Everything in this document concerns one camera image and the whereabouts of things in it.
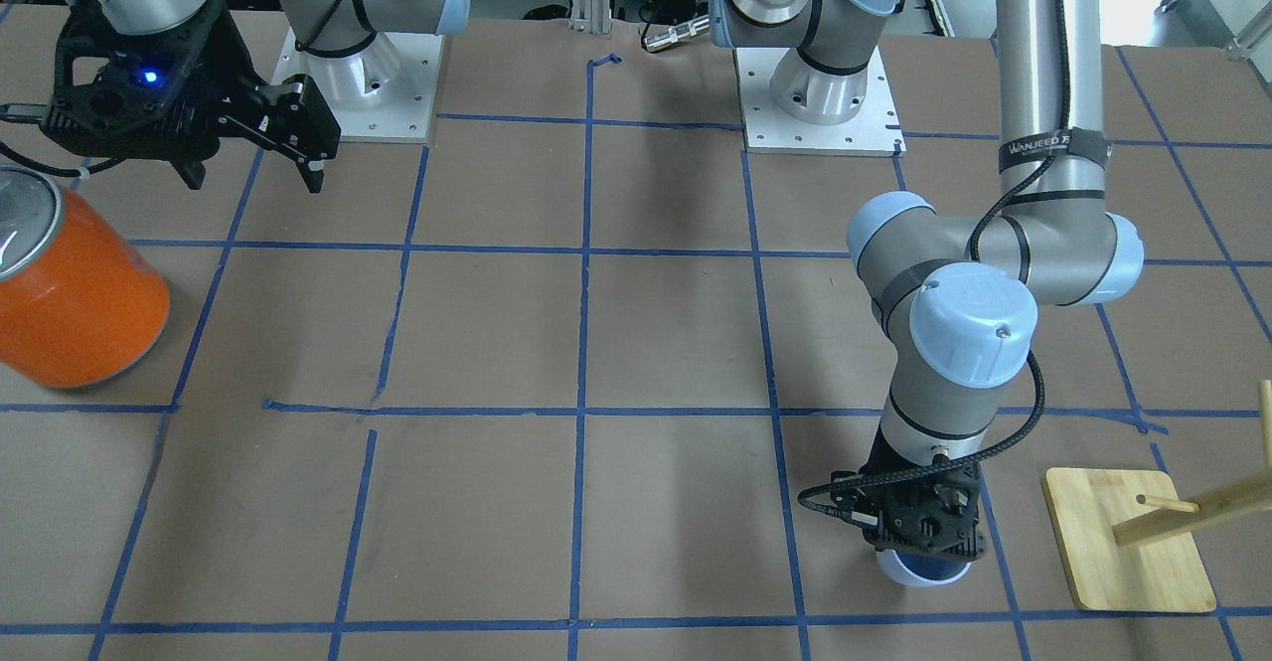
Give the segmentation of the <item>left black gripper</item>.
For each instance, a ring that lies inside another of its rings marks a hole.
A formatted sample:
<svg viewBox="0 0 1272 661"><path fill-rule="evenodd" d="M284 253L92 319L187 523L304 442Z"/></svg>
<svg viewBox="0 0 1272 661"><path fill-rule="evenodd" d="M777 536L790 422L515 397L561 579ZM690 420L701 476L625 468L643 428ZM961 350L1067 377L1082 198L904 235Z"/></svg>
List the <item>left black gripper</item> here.
<svg viewBox="0 0 1272 661"><path fill-rule="evenodd" d="M876 516L862 536L876 550L908 554L983 554L978 463L885 486L865 486L856 508Z"/></svg>

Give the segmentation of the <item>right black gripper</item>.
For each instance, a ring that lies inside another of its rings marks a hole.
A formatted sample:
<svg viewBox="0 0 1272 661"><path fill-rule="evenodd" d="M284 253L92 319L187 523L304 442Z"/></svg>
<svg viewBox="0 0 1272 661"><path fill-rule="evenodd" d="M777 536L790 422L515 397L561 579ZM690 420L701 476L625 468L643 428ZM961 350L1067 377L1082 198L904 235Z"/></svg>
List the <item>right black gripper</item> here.
<svg viewBox="0 0 1272 661"><path fill-rule="evenodd" d="M341 127L313 78L267 84L251 64L226 0L187 22L123 36L99 0L76 0L55 50L42 131L86 158L165 161L201 189L223 137L245 137L293 161L319 194Z"/></svg>

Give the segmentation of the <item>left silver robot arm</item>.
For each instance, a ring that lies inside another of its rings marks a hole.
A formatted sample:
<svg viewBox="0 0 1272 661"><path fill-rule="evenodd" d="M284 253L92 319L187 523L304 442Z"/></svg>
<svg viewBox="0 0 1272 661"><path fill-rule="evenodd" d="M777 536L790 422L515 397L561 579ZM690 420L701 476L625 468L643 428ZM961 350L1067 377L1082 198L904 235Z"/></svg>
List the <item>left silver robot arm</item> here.
<svg viewBox="0 0 1272 661"><path fill-rule="evenodd" d="M714 44L781 50L778 109L845 125L898 3L712 0ZM862 469L798 497L903 561L978 561L981 461L1043 409L1037 311L1122 297L1142 269L1136 228L1105 203L1098 0L996 0L996 13L1004 194L977 219L908 191L854 215L848 250L895 369Z"/></svg>

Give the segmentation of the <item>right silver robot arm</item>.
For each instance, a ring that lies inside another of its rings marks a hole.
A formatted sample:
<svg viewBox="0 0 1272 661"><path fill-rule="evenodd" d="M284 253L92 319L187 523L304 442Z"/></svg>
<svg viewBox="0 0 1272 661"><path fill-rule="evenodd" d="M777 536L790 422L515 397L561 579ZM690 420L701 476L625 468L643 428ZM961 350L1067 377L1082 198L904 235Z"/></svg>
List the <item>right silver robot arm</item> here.
<svg viewBox="0 0 1272 661"><path fill-rule="evenodd" d="M164 161L204 186L226 137L279 153L310 193L336 158L340 111L410 97L392 33L454 36L471 0L280 0L299 72L268 83L226 0L65 0L50 103L29 116L67 153Z"/></svg>

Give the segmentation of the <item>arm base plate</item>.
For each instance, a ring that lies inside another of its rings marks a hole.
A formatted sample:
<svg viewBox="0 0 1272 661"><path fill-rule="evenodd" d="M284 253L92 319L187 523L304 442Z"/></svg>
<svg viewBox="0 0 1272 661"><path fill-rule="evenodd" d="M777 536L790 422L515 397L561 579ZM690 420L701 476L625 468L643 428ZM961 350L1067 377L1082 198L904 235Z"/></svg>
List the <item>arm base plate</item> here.
<svg viewBox="0 0 1272 661"><path fill-rule="evenodd" d="M299 53L294 44L289 31L272 81L309 74L338 121L342 142L427 142L444 36L378 33L368 50L345 58Z"/></svg>
<svg viewBox="0 0 1272 661"><path fill-rule="evenodd" d="M862 71L819 72L796 50L739 47L736 90L750 153L864 155L907 153L880 50Z"/></svg>

